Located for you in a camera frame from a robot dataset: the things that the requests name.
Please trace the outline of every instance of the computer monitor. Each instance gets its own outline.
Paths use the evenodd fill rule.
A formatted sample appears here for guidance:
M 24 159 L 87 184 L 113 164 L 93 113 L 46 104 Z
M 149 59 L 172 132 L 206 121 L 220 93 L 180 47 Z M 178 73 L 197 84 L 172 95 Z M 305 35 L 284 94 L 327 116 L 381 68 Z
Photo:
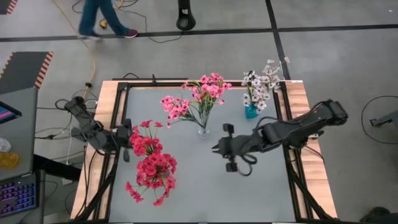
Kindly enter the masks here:
M 22 113 L 0 101 L 0 124 L 19 118 Z

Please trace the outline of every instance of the orange and black tape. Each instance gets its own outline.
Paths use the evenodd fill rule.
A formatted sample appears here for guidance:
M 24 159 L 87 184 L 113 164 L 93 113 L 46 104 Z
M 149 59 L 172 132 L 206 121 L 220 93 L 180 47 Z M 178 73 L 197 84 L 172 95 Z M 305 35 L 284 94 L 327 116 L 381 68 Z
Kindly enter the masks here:
M 35 82 L 35 87 L 38 88 L 38 89 L 43 84 L 45 74 L 47 73 L 47 70 L 49 69 L 49 66 L 50 66 L 50 63 L 51 63 L 51 60 L 52 60 L 53 56 L 54 56 L 54 52 L 49 52 L 44 58 L 43 65 L 40 68 L 39 75 L 37 76 L 37 79 L 36 79 L 36 82 Z
M 8 8 L 7 8 L 7 15 L 11 14 L 14 11 L 15 6 L 17 5 L 17 2 L 18 2 L 18 0 L 11 0 L 10 5 L 8 5 Z
M 12 56 L 14 56 L 14 53 L 11 53 L 9 59 L 7 60 L 6 66 L 4 66 L 3 70 L 2 70 L 1 73 L 0 73 L 0 78 L 2 77 L 4 71 L 6 70 L 8 63 L 10 63 L 10 61 L 11 61 L 11 59 L 12 59 Z

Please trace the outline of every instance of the table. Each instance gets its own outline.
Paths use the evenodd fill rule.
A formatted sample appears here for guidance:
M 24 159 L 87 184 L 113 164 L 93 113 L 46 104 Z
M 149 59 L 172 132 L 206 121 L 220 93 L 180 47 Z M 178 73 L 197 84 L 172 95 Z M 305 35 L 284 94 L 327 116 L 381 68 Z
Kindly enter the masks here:
M 98 106 L 96 110 L 95 120 L 101 121 L 105 128 L 109 128 L 111 125 L 111 119 L 114 110 L 114 103 L 116 101 L 116 95 L 118 92 L 118 84 L 119 82 L 129 82 L 129 83 L 151 83 L 152 80 L 123 80 L 123 81 L 104 81 L 103 86 L 101 88 L 101 93 L 99 95 Z M 177 82 L 176 80 L 159 80 L 158 83 L 172 83 Z M 289 105 L 291 110 L 291 115 L 293 117 L 299 116 L 301 114 L 309 111 L 309 105 L 307 100 L 307 95 L 305 93 L 304 84 L 302 81 L 285 81 L 284 86 L 286 87 L 287 96 L 289 97 Z M 153 88 L 151 86 L 147 87 L 135 87 L 135 88 Z M 280 107 L 282 112 L 282 117 L 284 119 L 287 118 L 288 113 L 285 109 L 285 102 L 283 101 L 283 97 L 281 91 L 278 94 Z M 116 123 L 119 124 L 121 122 L 121 117 L 123 115 L 123 102 L 124 102 L 125 94 L 120 95 L 120 104 L 118 105 Z M 316 140 L 310 140 L 308 142 L 308 146 L 320 152 L 320 148 L 318 142 Z M 86 150 L 86 158 L 85 163 L 89 164 L 95 150 L 89 145 Z M 108 171 L 110 170 L 111 164 L 113 163 L 113 156 L 111 156 L 111 161 L 109 162 Z M 328 183 L 328 179 L 326 176 L 325 167 L 323 165 L 322 160 L 318 155 L 311 151 L 303 150 L 301 154 L 301 161 L 303 167 L 303 175 L 305 176 L 305 181 L 307 183 L 307 188 L 317 200 L 317 202 L 323 207 L 323 209 L 331 216 L 336 217 L 335 207 L 333 203 L 333 199 L 331 197 L 330 187 Z M 87 201 L 86 204 L 91 201 L 94 197 L 95 193 L 98 190 L 101 171 L 104 163 L 104 157 L 96 155 L 93 158 L 93 163 L 90 170 L 90 184 L 87 189 Z M 86 175 L 88 175 L 88 166 L 86 166 Z M 310 217 L 306 213 L 304 199 L 299 189 L 296 189 L 298 195 L 298 207 L 300 210 L 300 217 L 307 218 Z M 80 181 L 78 184 L 75 202 L 73 204 L 71 218 L 75 218 L 78 214 L 81 206 L 84 203 L 86 195 L 86 186 L 85 186 L 85 173 L 82 171 L 80 176 Z M 109 197 L 109 189 L 104 193 L 101 205 L 99 207 L 98 218 L 106 217 L 106 207 Z

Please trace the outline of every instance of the keyboard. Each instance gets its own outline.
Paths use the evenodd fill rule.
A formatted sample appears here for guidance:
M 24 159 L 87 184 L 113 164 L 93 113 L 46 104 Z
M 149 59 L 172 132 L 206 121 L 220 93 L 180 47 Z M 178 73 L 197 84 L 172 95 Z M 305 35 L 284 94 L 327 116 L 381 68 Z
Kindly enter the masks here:
M 0 218 L 36 208 L 38 186 L 35 174 L 0 182 Z

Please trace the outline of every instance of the black metal frame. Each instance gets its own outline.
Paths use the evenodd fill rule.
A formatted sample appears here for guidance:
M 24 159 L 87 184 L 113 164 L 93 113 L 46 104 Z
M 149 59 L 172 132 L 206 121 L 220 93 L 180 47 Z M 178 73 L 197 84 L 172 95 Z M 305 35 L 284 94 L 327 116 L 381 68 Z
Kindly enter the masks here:
M 126 119 L 126 108 L 127 108 L 127 101 L 128 101 L 128 93 L 130 88 L 134 88 L 134 87 L 146 87 L 146 86 L 153 86 L 153 87 L 158 87 L 158 86 L 167 86 L 167 87 L 178 87 L 181 86 L 183 81 L 186 80 L 186 78 L 159 78 L 156 79 L 154 76 L 152 78 L 139 78 L 139 79 L 123 79 L 125 81 L 128 80 L 135 80 L 135 81 L 148 81 L 148 80 L 152 80 L 152 82 L 134 82 L 134 83 L 129 83 L 129 82 L 119 82 L 118 83 L 118 89 L 117 89 L 117 93 L 116 93 L 116 100 L 114 103 L 114 108 L 113 108 L 113 113 L 112 113 L 112 117 L 111 117 L 111 127 L 110 128 L 115 128 L 117 125 L 116 124 L 116 118 L 118 116 L 118 109 L 120 107 L 120 99 L 121 99 L 121 95 L 122 92 L 126 92 L 126 96 L 124 98 L 124 104 L 123 104 L 123 113 L 122 113 L 122 121 L 124 119 Z M 176 82 L 158 82 L 160 80 L 167 80 L 167 81 L 176 81 Z M 233 86 L 241 86 L 241 82 L 231 82 Z M 282 96 L 284 97 L 284 103 L 285 103 L 285 107 L 286 107 L 286 112 L 287 112 L 287 117 L 291 118 L 292 114 L 291 114 L 291 110 L 290 110 L 290 105 L 289 105 L 289 99 L 287 97 L 287 91 L 286 91 L 286 86 L 284 85 L 284 82 L 281 82 L 281 90 L 282 90 Z M 277 112 L 277 117 L 278 119 L 282 119 L 282 112 L 280 110 L 280 102 L 279 102 L 279 96 L 278 93 L 273 93 L 273 97 L 274 97 L 274 102 L 275 102 L 275 108 L 276 108 L 276 112 Z M 295 155 L 296 156 L 296 163 L 297 163 L 297 170 L 299 172 L 299 177 L 300 180 L 303 183 L 303 186 L 305 188 L 307 188 L 306 184 L 305 184 L 305 178 L 303 176 L 303 167 L 302 167 L 302 161 L 301 161 L 301 157 L 300 155 Z M 288 167 L 288 163 L 290 163 L 291 158 L 289 155 L 289 149 L 284 147 L 284 157 L 285 157 L 285 161 L 287 164 L 287 169 Z M 107 173 L 107 168 L 109 165 L 109 158 L 110 156 L 106 156 L 104 158 L 104 164 L 103 164 L 103 170 L 101 171 L 101 179 L 100 179 L 100 185 L 101 183 L 104 181 L 105 177 L 106 177 L 106 173 Z M 290 193 L 292 194 L 292 203 L 293 203 L 293 208 L 294 208 L 294 213 L 295 213 L 295 219 L 298 220 L 302 220 L 301 214 L 300 214 L 300 207 L 299 207 L 299 200 L 297 197 L 297 189 L 295 186 L 295 182 L 292 178 L 290 178 L 290 176 L 288 175 L 288 180 L 289 180 L 289 187 L 290 187 Z M 105 220 L 109 219 L 109 213 L 110 213 L 110 202 L 112 200 L 112 191 L 113 191 L 113 184 L 114 184 L 114 180 L 112 181 L 111 185 L 110 185 L 110 189 L 109 189 L 109 197 L 108 197 L 108 203 L 106 206 L 106 216 L 105 216 Z M 310 207 L 310 205 L 308 204 L 307 200 L 305 200 L 305 204 L 306 204 L 306 211 L 307 211 L 307 217 L 309 217 L 309 214 L 311 214 L 311 217 L 309 217 L 309 219 L 312 219 L 312 209 Z M 99 210 L 100 210 L 100 205 L 101 205 L 101 201 L 99 201 L 99 203 L 97 204 L 96 207 L 96 213 L 94 215 L 94 219 L 98 219 L 98 215 L 99 215 Z

